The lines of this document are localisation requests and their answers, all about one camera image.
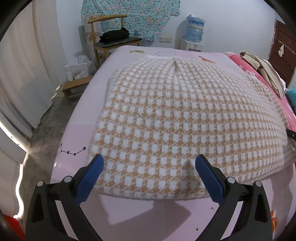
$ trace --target beige jacket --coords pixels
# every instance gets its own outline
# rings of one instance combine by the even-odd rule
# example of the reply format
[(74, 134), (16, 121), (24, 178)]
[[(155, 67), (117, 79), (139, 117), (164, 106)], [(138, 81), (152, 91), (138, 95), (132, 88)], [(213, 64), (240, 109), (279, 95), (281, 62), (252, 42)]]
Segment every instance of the beige jacket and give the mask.
[(264, 80), (269, 84), (277, 96), (282, 99), (285, 96), (283, 87), (281, 86), (281, 80), (274, 70), (274, 68), (267, 64), (261, 58), (251, 54), (250, 52), (241, 52), (242, 59), (247, 61), (255, 70), (257, 70)]

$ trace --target gray floor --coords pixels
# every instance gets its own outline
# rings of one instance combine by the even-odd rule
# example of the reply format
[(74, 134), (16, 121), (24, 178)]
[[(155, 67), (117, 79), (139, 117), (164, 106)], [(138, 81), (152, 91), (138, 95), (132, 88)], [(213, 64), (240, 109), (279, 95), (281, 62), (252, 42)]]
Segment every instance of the gray floor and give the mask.
[(51, 108), (42, 117), (39, 127), (33, 130), (29, 140), (28, 159), (24, 164), (23, 179), (20, 184), (20, 196), (24, 202), (24, 214), (19, 220), (25, 229), (30, 200), (39, 180), (50, 182), (54, 160), (66, 125), (77, 104), (69, 105), (61, 89), (52, 99)]

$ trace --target chair backrest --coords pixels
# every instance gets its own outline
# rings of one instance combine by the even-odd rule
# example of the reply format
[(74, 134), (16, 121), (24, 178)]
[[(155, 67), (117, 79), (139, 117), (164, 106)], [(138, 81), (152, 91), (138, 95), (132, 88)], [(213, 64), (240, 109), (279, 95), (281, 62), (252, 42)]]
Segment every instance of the chair backrest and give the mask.
[(95, 32), (94, 32), (94, 23), (95, 22), (101, 22), (101, 21), (106, 21), (106, 20), (110, 20), (110, 19), (115, 19), (115, 18), (121, 18), (121, 27), (124, 27), (124, 22), (123, 22), (123, 18), (126, 18), (127, 15), (123, 14), (123, 15), (103, 15), (103, 16), (99, 16), (97, 18), (91, 19), (89, 20), (87, 23), (91, 25), (91, 39), (93, 44), (96, 43), (96, 36), (95, 36)]

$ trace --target bed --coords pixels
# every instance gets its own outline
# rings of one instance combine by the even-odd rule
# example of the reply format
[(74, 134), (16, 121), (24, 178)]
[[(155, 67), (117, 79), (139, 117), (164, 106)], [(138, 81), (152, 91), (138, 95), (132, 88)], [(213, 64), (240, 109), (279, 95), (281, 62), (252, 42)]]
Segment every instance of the bed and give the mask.
[[(53, 167), (51, 183), (89, 163), (89, 148), (98, 117), (103, 109), (108, 80), (117, 68), (125, 68), (145, 57), (180, 56), (215, 62), (219, 67), (243, 72), (231, 58), (223, 53), (195, 53), (190, 51), (123, 46), (118, 48), (102, 65), (78, 102), (64, 132)], [(296, 130), (296, 118), (286, 99), (279, 100), (291, 130)], [(277, 237), (295, 213), (295, 166), (262, 180), (270, 210), (273, 211), (274, 237)], [(239, 206), (224, 234), (230, 235)], [(86, 217), (103, 240), (195, 240), (214, 215), (218, 204), (210, 198), (192, 200), (134, 200), (99, 194), (94, 188), (88, 200), (81, 205)], [(71, 237), (75, 234), (63, 210), (58, 209)]]

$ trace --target brown door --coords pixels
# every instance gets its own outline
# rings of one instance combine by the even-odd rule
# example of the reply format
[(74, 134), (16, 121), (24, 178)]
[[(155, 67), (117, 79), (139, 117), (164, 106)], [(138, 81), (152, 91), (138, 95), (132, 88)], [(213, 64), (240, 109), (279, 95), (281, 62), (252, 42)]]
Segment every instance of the brown door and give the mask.
[[(279, 50), (283, 44), (284, 54), (280, 57)], [(286, 82), (286, 86), (288, 86), (296, 66), (296, 55), (292, 51), (296, 53), (296, 41), (287, 26), (277, 20), (274, 43), (268, 61)]]

